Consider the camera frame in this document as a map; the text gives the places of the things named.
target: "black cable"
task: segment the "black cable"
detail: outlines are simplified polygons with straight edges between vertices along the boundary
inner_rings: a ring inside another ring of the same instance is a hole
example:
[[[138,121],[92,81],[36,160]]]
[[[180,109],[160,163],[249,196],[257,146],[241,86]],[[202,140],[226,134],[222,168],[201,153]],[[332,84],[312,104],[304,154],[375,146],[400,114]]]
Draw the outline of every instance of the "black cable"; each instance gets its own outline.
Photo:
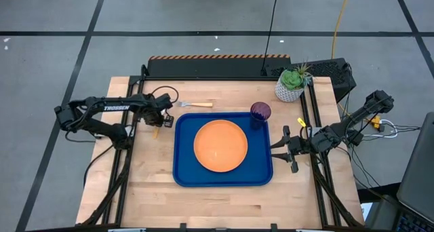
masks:
[[[344,110],[342,111],[342,115],[341,115],[341,119],[344,119],[345,114],[348,113],[348,109],[349,109],[349,101],[350,101],[350,93],[351,93],[351,75],[353,75],[353,68],[351,68],[351,65],[348,64],[348,69],[349,69],[349,75],[348,75],[348,96],[347,96],[347,100],[345,101],[345,106],[344,106]]]
[[[391,126],[392,128],[396,128],[397,130],[419,130],[421,129],[421,127],[418,126],[406,126],[406,125],[391,125],[389,123],[381,123],[387,126]]]
[[[71,131],[67,131],[65,134],[65,138],[67,141],[76,142],[76,143],[95,143],[94,140],[71,140],[68,135],[71,133]]]
[[[154,91],[152,91],[151,94],[153,95],[157,90],[162,89],[162,88],[169,88],[169,89],[172,89],[172,90],[174,90],[176,92],[176,99],[173,102],[171,102],[172,104],[174,104],[175,102],[178,101],[178,99],[179,99],[179,92],[178,92],[178,90],[176,90],[172,86],[168,86],[168,85],[160,86],[160,87],[156,88]]]
[[[130,138],[131,137],[131,135],[132,135],[132,133],[133,133],[133,130],[134,130],[134,128],[133,128],[133,125],[132,124],[127,124],[125,127],[128,127],[128,126],[131,126],[131,129],[130,129],[130,133],[128,134],[128,138]],[[103,151],[103,152],[101,152],[101,154],[99,154],[98,156],[96,156],[90,163],[89,163],[89,165],[87,166],[87,168],[86,168],[86,171],[84,172],[84,177],[83,177],[83,187],[85,186],[85,184],[86,184],[86,177],[87,177],[87,172],[89,172],[89,169],[90,169],[90,167],[92,166],[92,164],[94,164],[94,162],[97,160],[97,159],[99,159],[100,157],[102,157],[105,153],[107,153],[107,151],[109,151],[112,147],[113,147],[113,145],[114,144],[112,144],[109,148],[107,148],[105,151]]]
[[[351,147],[351,149],[353,150],[353,152],[351,153],[351,154],[355,154],[355,156],[356,156],[356,158],[359,160],[359,163],[360,163],[360,165],[361,165],[361,169],[369,176],[369,177],[371,177],[371,179],[378,185],[378,186],[381,186],[378,182],[377,182],[377,180],[365,169],[365,166],[363,165],[363,163],[361,162],[361,160],[360,160],[360,157],[359,157],[359,155],[357,154],[357,152],[355,152],[355,150],[354,150],[354,146],[352,146]]]
[[[343,151],[343,152],[345,152],[347,155],[348,155],[348,158],[350,159],[350,161],[351,161],[351,156],[350,156],[350,153],[347,151],[347,150],[345,150],[344,148],[342,148],[342,147],[336,147],[337,149],[340,149],[341,151]]]
[[[313,156],[315,157],[316,160],[318,160],[317,164],[322,164],[323,166],[325,166],[324,162],[317,156],[317,154],[312,153]]]
[[[371,183],[369,182],[369,178],[368,178],[368,176],[366,175],[366,172],[365,172],[365,170],[359,165],[359,164],[357,164],[357,162],[355,161],[355,159],[354,159],[354,149],[352,149],[352,152],[351,152],[351,157],[353,158],[353,160],[354,160],[354,164],[361,170],[361,172],[362,172],[362,174],[365,176],[365,178],[366,178],[366,181],[368,182],[368,185],[372,188],[372,185],[371,185]]]
[[[347,128],[346,128],[346,130],[345,130],[345,139],[348,141],[348,143],[351,143],[355,138],[356,138],[356,136],[357,135],[359,135],[368,125],[369,125],[369,123],[371,123],[372,122],[372,120],[376,117],[378,115],[378,113],[375,113],[374,114],[374,116],[372,116],[371,117],[371,119],[369,119],[369,122],[367,122],[355,135],[354,135],[354,137],[351,139],[351,140],[349,140],[348,138],[347,138],[347,132],[348,132],[348,126],[347,126]]]
[[[83,123],[83,121],[85,120],[87,115],[89,115],[89,111],[92,109],[92,107],[94,107],[96,104],[98,104],[100,102],[102,102],[102,101],[99,100],[97,102],[94,102],[90,107],[86,108],[86,111],[82,114],[82,116],[80,116],[80,118],[78,118],[74,122],[70,123],[70,125],[79,126],[81,123]]]
[[[105,151],[101,152],[101,154],[97,155],[90,163],[89,165],[87,165],[86,171],[84,172],[84,177],[83,177],[83,187],[86,185],[86,178],[87,178],[87,172],[89,172],[90,167],[92,166],[92,164],[94,164],[94,162],[96,160],[98,160],[100,157],[102,157],[105,153],[107,153],[107,151],[109,151],[111,148],[113,147],[113,144],[111,146],[109,146]]]
[[[395,134],[398,134],[398,133],[413,132],[413,131],[417,131],[417,130],[419,130],[419,129],[401,130],[401,131],[398,131],[398,132],[393,132],[392,134],[385,134],[383,136],[373,136],[373,138],[371,138],[371,139],[361,140],[361,141],[371,141],[371,140],[376,140],[376,139],[379,139],[379,138],[384,138],[384,136],[392,136],[392,135],[395,135]]]
[[[361,185],[363,186],[366,190],[368,190],[370,193],[372,193],[373,195],[376,195],[377,197],[381,198],[381,199],[385,199],[382,195],[378,194],[377,192],[371,190],[368,186],[366,186],[365,184],[363,184],[355,175],[354,179]]]
[[[270,43],[270,37],[271,37],[271,30],[273,29],[274,11],[276,10],[276,3],[277,3],[277,0],[274,0],[273,13],[271,14],[271,23],[270,23],[270,29],[269,29],[269,36],[268,36],[268,38],[267,38],[267,46],[265,47],[265,55],[264,55],[264,60],[262,61],[262,67],[261,67],[261,70],[264,68],[264,66],[265,66],[265,60],[267,59],[267,52],[268,52],[268,50],[269,50],[269,43]]]
[[[171,115],[169,114],[169,112],[167,111],[167,109],[165,110],[165,114],[167,114],[167,116],[171,117]]]
[[[300,133],[299,133],[300,134],[300,138],[303,138],[303,130],[304,130],[304,127],[301,127],[300,128]]]

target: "yellow tag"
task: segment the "yellow tag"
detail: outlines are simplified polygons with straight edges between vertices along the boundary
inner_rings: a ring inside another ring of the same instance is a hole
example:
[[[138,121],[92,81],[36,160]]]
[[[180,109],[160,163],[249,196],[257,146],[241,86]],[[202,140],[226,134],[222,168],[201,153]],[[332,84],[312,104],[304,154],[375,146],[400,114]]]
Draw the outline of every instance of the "yellow tag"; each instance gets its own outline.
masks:
[[[300,124],[302,127],[304,127],[304,128],[306,127],[306,124],[304,123],[303,119],[298,118],[297,121],[299,122],[299,124]]]

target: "orange plate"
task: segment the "orange plate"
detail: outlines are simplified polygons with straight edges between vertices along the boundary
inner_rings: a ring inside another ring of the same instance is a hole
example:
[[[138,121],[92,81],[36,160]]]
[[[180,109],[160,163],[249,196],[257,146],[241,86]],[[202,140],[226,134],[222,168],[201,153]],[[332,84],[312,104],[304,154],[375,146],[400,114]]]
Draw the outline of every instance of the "orange plate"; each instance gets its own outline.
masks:
[[[214,172],[228,172],[238,167],[247,155],[247,149],[243,130],[227,120],[205,124],[195,137],[197,161]]]

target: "purple cup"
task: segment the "purple cup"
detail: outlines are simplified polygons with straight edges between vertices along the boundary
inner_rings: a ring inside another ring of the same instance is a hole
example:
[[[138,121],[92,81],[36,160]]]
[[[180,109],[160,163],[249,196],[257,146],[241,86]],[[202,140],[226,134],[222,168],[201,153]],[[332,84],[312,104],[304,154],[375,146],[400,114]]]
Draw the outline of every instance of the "purple cup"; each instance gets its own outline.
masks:
[[[250,107],[250,127],[259,130],[271,116],[271,108],[265,102],[256,102]]]

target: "gray floor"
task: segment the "gray floor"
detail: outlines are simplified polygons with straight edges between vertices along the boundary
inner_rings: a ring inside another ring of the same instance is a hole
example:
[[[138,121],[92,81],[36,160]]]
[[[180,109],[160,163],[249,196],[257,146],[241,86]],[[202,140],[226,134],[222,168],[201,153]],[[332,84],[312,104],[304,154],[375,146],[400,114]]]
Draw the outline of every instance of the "gray floor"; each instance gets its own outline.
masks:
[[[97,1],[0,0],[0,35],[2,31],[86,32]],[[418,30],[433,32],[431,0],[405,2]],[[267,31],[273,3],[104,0],[95,31]],[[333,31],[341,5],[342,0],[278,0],[273,30]],[[349,0],[340,31],[411,29],[397,0]],[[55,121],[52,109],[64,98],[84,37],[0,39],[0,224],[2,231],[13,231]],[[423,41],[434,51],[434,38],[423,37]],[[351,63],[358,84],[351,92],[350,111],[361,106],[370,92],[382,89],[395,99],[395,108],[382,117],[401,125],[422,124],[425,114],[434,109],[434,84],[414,37],[338,37],[336,42],[335,57]],[[266,44],[267,37],[261,36],[92,37],[72,99],[105,95],[110,77],[137,74],[152,55],[261,54]],[[293,62],[325,60],[330,58],[331,44],[331,37],[273,36],[269,53],[290,54]],[[410,132],[363,142],[356,152],[381,185],[399,182],[416,137],[417,132]],[[92,144],[70,143],[59,135],[26,229],[74,225],[91,152]],[[353,169],[365,182],[360,169]]]

